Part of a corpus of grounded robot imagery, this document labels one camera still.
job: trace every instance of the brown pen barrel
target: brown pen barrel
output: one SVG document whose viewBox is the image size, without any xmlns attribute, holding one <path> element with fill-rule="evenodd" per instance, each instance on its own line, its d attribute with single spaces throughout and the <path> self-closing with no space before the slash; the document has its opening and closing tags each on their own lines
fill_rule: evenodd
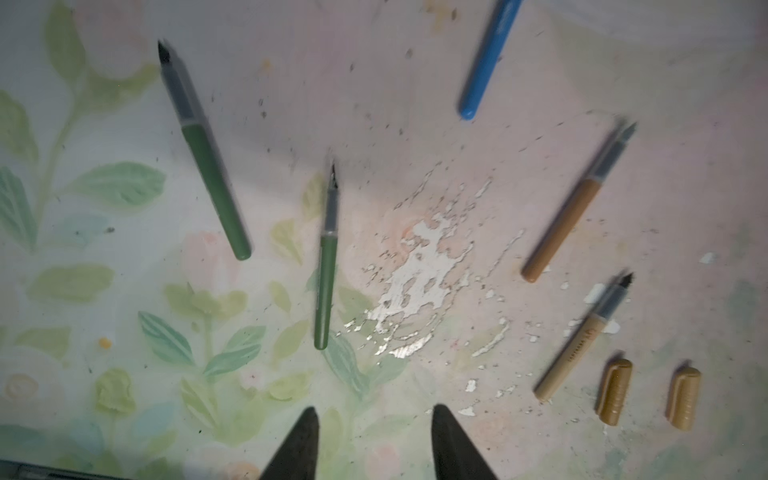
<svg viewBox="0 0 768 480">
<path fill-rule="evenodd" d="M 605 321 L 598 315 L 591 314 L 587 317 L 584 323 L 573 336 L 565 350 L 562 351 L 557 360 L 554 361 L 552 367 L 547 371 L 547 374 L 539 382 L 534 390 L 534 395 L 540 402 L 547 402 L 555 392 L 560 388 L 560 385 L 571 373 L 571 370 L 581 360 L 581 357 L 587 352 L 594 339 L 598 337 L 605 327 Z"/>
<path fill-rule="evenodd" d="M 551 225 L 547 236 L 541 242 L 538 249 L 536 249 L 533 257 L 525 264 L 525 268 L 522 270 L 523 278 L 531 283 L 538 280 L 541 272 L 544 271 L 552 257 L 554 257 L 554 254 L 557 253 L 560 245 L 565 241 L 565 237 L 576 226 L 581 215 L 584 214 L 592 199 L 600 191 L 601 186 L 600 182 L 591 178 L 581 181 L 568 204 Z"/>
</svg>

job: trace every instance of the green pen barrel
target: green pen barrel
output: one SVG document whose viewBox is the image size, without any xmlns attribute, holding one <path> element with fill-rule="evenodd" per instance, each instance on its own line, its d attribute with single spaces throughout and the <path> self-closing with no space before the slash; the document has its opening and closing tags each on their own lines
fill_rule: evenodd
<svg viewBox="0 0 768 480">
<path fill-rule="evenodd" d="M 315 348 L 328 346 L 328 328 L 333 304 L 333 277 L 336 275 L 336 235 L 320 238 L 320 268 L 317 277 L 317 310 L 315 310 Z"/>
<path fill-rule="evenodd" d="M 250 257 L 250 243 L 245 232 L 240 214 L 235 207 L 234 199 L 224 180 L 216 159 L 214 149 L 208 141 L 208 135 L 202 125 L 187 125 L 181 128 L 181 133 L 190 146 L 192 156 L 197 163 L 197 169 L 208 189 L 210 199 L 214 203 L 214 209 L 219 216 L 224 233 L 230 241 L 232 251 L 238 260 L 246 260 Z"/>
</svg>

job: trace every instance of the tan pen cap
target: tan pen cap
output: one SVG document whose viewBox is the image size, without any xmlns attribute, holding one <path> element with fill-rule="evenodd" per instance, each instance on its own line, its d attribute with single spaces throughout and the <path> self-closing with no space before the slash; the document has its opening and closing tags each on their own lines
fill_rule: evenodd
<svg viewBox="0 0 768 480">
<path fill-rule="evenodd" d="M 680 430 L 687 431 L 694 426 L 699 384 L 701 372 L 689 366 L 678 370 L 672 378 L 667 419 Z"/>
<path fill-rule="evenodd" d="M 631 378 L 632 362 L 627 359 L 613 360 L 605 367 L 598 406 L 595 409 L 604 424 L 616 426 L 619 423 Z"/>
</svg>

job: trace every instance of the pen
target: pen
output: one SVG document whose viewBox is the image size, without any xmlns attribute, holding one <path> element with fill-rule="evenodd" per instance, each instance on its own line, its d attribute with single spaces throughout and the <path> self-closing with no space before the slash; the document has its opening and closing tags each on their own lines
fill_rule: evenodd
<svg viewBox="0 0 768 480">
<path fill-rule="evenodd" d="M 331 323 L 333 277 L 336 275 L 336 245 L 339 242 L 339 185 L 336 166 L 331 164 L 326 200 L 326 219 L 320 237 L 320 265 L 317 273 L 317 307 L 315 310 L 315 348 L 328 346 L 328 327 Z"/>
<path fill-rule="evenodd" d="M 227 182 L 214 153 L 213 141 L 208 137 L 203 112 L 193 107 L 194 92 L 191 85 L 185 85 L 170 59 L 170 52 L 160 42 L 157 43 L 160 55 L 161 72 L 165 87 L 176 109 L 181 123 L 181 133 L 192 151 L 197 169 L 203 178 L 214 209 L 219 216 L 224 233 L 230 241 L 232 251 L 238 260 L 250 257 L 250 243 L 243 222 L 237 212 L 234 200 L 227 188 Z"/>
<path fill-rule="evenodd" d="M 488 27 L 485 43 L 479 53 L 475 70 L 467 84 L 467 89 L 462 99 L 459 113 L 465 120 L 471 120 L 475 117 L 480 100 L 491 80 L 491 74 L 498 62 L 498 56 L 504 48 L 504 42 L 507 41 L 512 23 L 520 9 L 522 0 L 502 0 L 497 7 L 497 15 Z"/>
<path fill-rule="evenodd" d="M 587 316 L 576 334 L 568 341 L 558 359 L 554 361 L 547 374 L 536 386 L 534 395 L 539 402 L 548 401 L 557 392 L 571 370 L 592 346 L 594 339 L 602 333 L 603 328 L 621 305 L 621 302 L 624 301 L 631 283 L 632 274 L 630 273 L 614 283 L 603 295 L 598 306 Z"/>
<path fill-rule="evenodd" d="M 560 245 L 563 244 L 565 238 L 576 226 L 581 215 L 584 214 L 591 201 L 598 195 L 600 188 L 605 183 L 605 179 L 611 172 L 611 168 L 614 167 L 624 152 L 627 142 L 632 137 L 632 134 L 634 134 L 636 126 L 637 124 L 632 124 L 627 128 L 623 128 L 623 125 L 620 125 L 614 132 L 614 138 L 606 148 L 603 157 L 598 158 L 594 167 L 581 180 L 563 210 L 549 227 L 549 231 L 533 256 L 523 267 L 521 274 L 528 282 L 533 283 L 538 280 L 541 273 L 552 260 L 552 257 L 557 253 Z"/>
</svg>

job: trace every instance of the green pen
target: green pen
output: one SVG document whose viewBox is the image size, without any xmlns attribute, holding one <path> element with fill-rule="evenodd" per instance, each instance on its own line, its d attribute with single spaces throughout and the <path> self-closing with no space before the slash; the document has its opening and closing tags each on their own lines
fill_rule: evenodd
<svg viewBox="0 0 768 480">
<path fill-rule="evenodd" d="M 326 222 L 320 237 L 320 265 L 317 270 L 317 310 L 315 310 L 315 348 L 328 346 L 328 327 L 331 323 L 333 277 L 336 275 L 336 245 L 339 243 L 339 185 L 336 167 L 331 164 L 326 198 Z"/>
<path fill-rule="evenodd" d="M 181 123 L 181 133 L 190 146 L 192 156 L 197 163 L 197 169 L 200 171 L 203 183 L 214 203 L 214 209 L 219 216 L 224 233 L 230 241 L 235 257 L 238 260 L 246 260 L 250 257 L 248 235 L 240 219 L 240 214 L 237 212 L 230 189 L 227 187 L 227 182 L 224 180 L 213 148 L 214 143 L 208 137 L 203 126 L 203 112 L 200 108 L 193 107 L 194 93 L 192 87 L 182 82 L 178 71 L 170 61 L 168 49 L 158 42 L 157 52 L 160 55 L 165 87 L 168 89 L 168 94 L 179 117 L 179 123 Z"/>
</svg>

